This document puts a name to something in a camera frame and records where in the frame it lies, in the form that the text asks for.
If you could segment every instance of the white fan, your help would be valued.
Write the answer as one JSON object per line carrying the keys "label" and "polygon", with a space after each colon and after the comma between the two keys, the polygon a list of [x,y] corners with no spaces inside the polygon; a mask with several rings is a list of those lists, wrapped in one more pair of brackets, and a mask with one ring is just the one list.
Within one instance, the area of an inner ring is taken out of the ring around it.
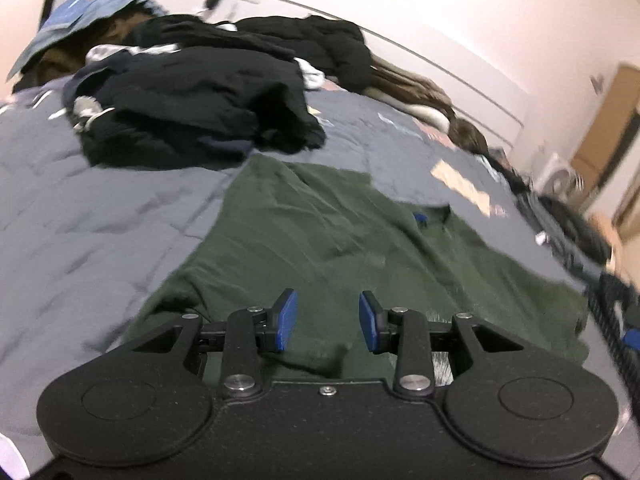
{"label": "white fan", "polygon": [[582,178],[569,162],[553,152],[533,168],[532,186],[539,194],[553,195],[565,200],[577,189],[582,189]]}

